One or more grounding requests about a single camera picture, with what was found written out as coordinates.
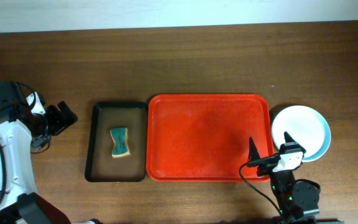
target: white wall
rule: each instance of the white wall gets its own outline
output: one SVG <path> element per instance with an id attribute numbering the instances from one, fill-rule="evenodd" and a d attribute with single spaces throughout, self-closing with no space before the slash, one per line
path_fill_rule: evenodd
<path id="1" fill-rule="evenodd" d="M 358 0 L 0 0 L 0 32 L 358 20 Z"/>

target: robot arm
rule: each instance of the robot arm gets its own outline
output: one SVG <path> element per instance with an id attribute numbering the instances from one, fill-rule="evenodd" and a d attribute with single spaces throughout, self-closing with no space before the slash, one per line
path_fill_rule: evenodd
<path id="1" fill-rule="evenodd" d="M 27 99 L 21 86 L 32 91 Z M 44 105 L 42 96 L 27 85 L 0 83 L 0 223 L 70 223 L 38 195 L 30 149 L 40 151 L 77 117 L 64 101 L 58 108 Z"/>
<path id="2" fill-rule="evenodd" d="M 277 199 L 282 218 L 280 223 L 318 223 L 314 216 L 319 213 L 320 186 L 310 180 L 295 180 L 293 175 L 293 170 L 302 165 L 301 160 L 306 150 L 287 132 L 284 133 L 284 137 L 286 143 L 280 146 L 279 152 L 262 159 L 250 138 L 248 163 L 242 167 L 257 167 L 258 176 L 269 175 L 270 186 Z"/>

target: black tray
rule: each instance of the black tray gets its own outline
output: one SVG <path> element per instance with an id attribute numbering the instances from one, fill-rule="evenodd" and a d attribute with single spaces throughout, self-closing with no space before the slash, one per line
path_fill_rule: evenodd
<path id="1" fill-rule="evenodd" d="M 130 156 L 112 158 L 109 130 L 128 128 Z M 99 102 L 93 106 L 85 179 L 89 182 L 138 182 L 145 177 L 147 105 Z"/>

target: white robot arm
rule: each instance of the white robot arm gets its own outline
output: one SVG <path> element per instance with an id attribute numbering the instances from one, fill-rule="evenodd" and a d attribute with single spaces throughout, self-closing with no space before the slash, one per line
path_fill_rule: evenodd
<path id="1" fill-rule="evenodd" d="M 32 91 L 24 98 L 21 86 Z M 0 223 L 71 223 L 38 195 L 30 149 L 39 152 L 76 122 L 64 102 L 44 108 L 42 96 L 23 83 L 0 83 Z M 97 220 L 86 224 L 99 223 Z"/>

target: sponge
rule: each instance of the sponge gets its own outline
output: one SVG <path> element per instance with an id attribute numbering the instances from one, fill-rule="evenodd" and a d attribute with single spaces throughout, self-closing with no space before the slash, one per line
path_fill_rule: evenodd
<path id="1" fill-rule="evenodd" d="M 114 143 L 111 156 L 113 158 L 129 156 L 130 152 L 128 147 L 128 129 L 114 128 L 110 130 L 110 135 Z"/>

